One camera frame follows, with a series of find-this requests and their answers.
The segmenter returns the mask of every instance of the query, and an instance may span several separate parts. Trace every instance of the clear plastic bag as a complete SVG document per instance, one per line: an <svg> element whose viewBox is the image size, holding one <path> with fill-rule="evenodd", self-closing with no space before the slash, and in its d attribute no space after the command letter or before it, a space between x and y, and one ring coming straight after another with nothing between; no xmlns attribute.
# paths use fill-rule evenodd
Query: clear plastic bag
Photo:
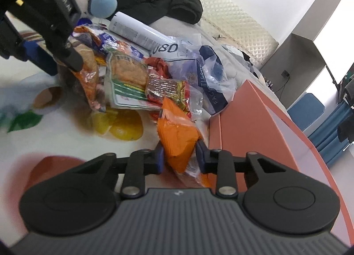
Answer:
<svg viewBox="0 0 354 255"><path fill-rule="evenodd" d="M212 47L179 42L163 44L152 51L152 57L162 58L173 78L187 81L202 92L203 108L210 115L218 114L232 101L236 82L227 79L222 62Z"/></svg>
<svg viewBox="0 0 354 255"><path fill-rule="evenodd" d="M69 39L74 49L82 56L84 64L79 72L68 69L58 59L58 74L60 80L74 93L87 99L93 110L104 112L106 100L104 95L104 76L106 67L100 66L93 50L74 38Z"/></svg>
<svg viewBox="0 0 354 255"><path fill-rule="evenodd" d="M120 51L112 52L107 62L109 62L113 80L145 89L148 71L144 63Z"/></svg>
<svg viewBox="0 0 354 255"><path fill-rule="evenodd" d="M188 187L210 187L208 176L200 172L195 144L202 135L192 122L169 98L164 98L157 123L160 141L167 163Z"/></svg>

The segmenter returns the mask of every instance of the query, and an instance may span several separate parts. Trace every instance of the cushioned headboard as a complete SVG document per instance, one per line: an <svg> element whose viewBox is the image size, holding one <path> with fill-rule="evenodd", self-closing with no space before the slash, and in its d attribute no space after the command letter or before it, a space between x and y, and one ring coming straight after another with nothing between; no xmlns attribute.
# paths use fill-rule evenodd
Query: cushioned headboard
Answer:
<svg viewBox="0 0 354 255"><path fill-rule="evenodd" d="M200 0L203 4L201 26L213 36L229 37L242 45L263 66L279 43L231 0Z"/></svg>

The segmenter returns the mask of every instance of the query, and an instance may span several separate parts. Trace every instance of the blue fabric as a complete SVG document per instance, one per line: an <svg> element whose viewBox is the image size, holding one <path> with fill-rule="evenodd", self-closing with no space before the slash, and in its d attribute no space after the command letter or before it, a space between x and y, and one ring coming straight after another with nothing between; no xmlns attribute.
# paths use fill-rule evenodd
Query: blue fabric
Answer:
<svg viewBox="0 0 354 255"><path fill-rule="evenodd" d="M92 24L91 19L83 17L83 18L79 19L79 21L78 21L76 26L91 25L91 24Z"/></svg>
<svg viewBox="0 0 354 255"><path fill-rule="evenodd" d="M26 48L28 59L49 75L56 75L58 73L57 63L37 42L38 40L24 42L23 46Z"/></svg>
<svg viewBox="0 0 354 255"><path fill-rule="evenodd" d="M332 165L349 145L349 141L340 142L337 128L352 114L349 105L342 101L330 116L309 136L309 140L316 147L323 161Z"/></svg>
<svg viewBox="0 0 354 255"><path fill-rule="evenodd" d="M301 131L313 124L324 112L324 105L312 93L305 94L288 110L291 119Z"/></svg>

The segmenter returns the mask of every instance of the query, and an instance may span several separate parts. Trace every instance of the plastic bag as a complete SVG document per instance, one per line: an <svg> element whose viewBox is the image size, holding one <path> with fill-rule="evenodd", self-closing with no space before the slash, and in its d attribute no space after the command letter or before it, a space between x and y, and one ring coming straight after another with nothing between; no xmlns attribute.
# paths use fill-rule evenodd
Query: plastic bag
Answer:
<svg viewBox="0 0 354 255"><path fill-rule="evenodd" d="M195 157L195 144L202 138L195 124L176 106L164 98L157 123L167 163L188 187L210 187L207 175L201 174Z"/></svg>
<svg viewBox="0 0 354 255"><path fill-rule="evenodd" d="M112 79L145 89L148 81L146 65L122 52L112 52L108 59Z"/></svg>
<svg viewBox="0 0 354 255"><path fill-rule="evenodd" d="M153 67L149 67L149 80L145 94L148 100L162 104L164 98L171 99L193 120L202 114L203 95L186 81L166 79Z"/></svg>
<svg viewBox="0 0 354 255"><path fill-rule="evenodd" d="M76 94L85 97L93 110L104 112L106 101L104 95L104 76L106 67L100 67L93 50L74 38L69 39L74 49L82 56L84 64L79 72L68 69L58 59L58 73L62 82Z"/></svg>
<svg viewBox="0 0 354 255"><path fill-rule="evenodd" d="M106 33L100 25L77 26L72 36L102 54L105 59L106 56L114 51L120 51L139 62L145 59L144 55L139 50L127 42L112 37Z"/></svg>
<svg viewBox="0 0 354 255"><path fill-rule="evenodd" d="M163 58L175 79L187 81L203 93L203 108L218 114L232 101L236 82L228 80L220 58L212 47L187 46L178 42L155 48L152 57Z"/></svg>

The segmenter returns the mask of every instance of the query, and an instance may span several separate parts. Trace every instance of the orange snack bag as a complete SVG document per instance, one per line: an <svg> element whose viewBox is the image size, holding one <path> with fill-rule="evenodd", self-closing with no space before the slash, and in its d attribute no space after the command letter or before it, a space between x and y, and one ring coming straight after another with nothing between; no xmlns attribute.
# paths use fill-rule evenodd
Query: orange snack bag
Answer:
<svg viewBox="0 0 354 255"><path fill-rule="evenodd" d="M183 173L197 140L202 138L199 130L172 100L164 98L157 131L168 164L176 172Z"/></svg>

